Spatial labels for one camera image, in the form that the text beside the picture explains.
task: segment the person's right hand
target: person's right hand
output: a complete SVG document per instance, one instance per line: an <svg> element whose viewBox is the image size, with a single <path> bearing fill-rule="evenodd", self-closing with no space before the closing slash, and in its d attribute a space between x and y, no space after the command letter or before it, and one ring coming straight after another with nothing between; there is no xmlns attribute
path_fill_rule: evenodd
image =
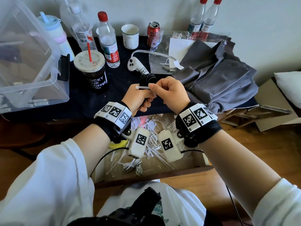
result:
<svg viewBox="0 0 301 226"><path fill-rule="evenodd" d="M149 83L148 86L176 114L179 114L190 102L182 83L173 77L168 76L160 79L156 84Z"/></svg>

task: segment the red straw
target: red straw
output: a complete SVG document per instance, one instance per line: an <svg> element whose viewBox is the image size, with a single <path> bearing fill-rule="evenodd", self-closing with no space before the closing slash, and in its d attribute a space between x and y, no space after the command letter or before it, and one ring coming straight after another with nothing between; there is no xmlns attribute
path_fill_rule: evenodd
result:
<svg viewBox="0 0 301 226"><path fill-rule="evenodd" d="M90 50L90 44L89 44L89 42L87 42L87 45L88 45L89 59L90 59L90 62L92 62L91 50Z"/></svg>

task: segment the clear plastic storage box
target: clear plastic storage box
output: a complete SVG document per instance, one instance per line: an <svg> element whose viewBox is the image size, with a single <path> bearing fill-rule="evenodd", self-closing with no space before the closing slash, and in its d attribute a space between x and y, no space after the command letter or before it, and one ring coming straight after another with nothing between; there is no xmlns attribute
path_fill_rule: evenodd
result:
<svg viewBox="0 0 301 226"><path fill-rule="evenodd" d="M58 45L20 0L0 5L0 114L63 103L69 82L57 80Z"/></svg>

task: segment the white wall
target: white wall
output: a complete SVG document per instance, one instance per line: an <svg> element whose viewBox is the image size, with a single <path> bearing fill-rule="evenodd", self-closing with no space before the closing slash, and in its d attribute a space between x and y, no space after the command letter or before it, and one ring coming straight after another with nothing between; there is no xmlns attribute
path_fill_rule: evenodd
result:
<svg viewBox="0 0 301 226"><path fill-rule="evenodd" d="M37 14L59 16L62 0L24 0ZM121 34L121 26L136 24L146 35L150 21L161 29L186 30L191 8L199 0L79 0L90 7L89 17L97 27L98 11L106 11L109 21ZM208 0L207 8L213 3ZM223 0L212 32L229 33L236 43L234 53L258 70L263 83L273 72L301 68L301 0Z"/></svg>

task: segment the white pillow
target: white pillow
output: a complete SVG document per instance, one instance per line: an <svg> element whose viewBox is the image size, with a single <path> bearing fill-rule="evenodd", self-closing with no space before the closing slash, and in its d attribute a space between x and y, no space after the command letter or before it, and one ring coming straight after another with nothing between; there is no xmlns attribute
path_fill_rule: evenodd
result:
<svg viewBox="0 0 301 226"><path fill-rule="evenodd" d="M301 108L301 72L275 73L278 87L298 108Z"/></svg>

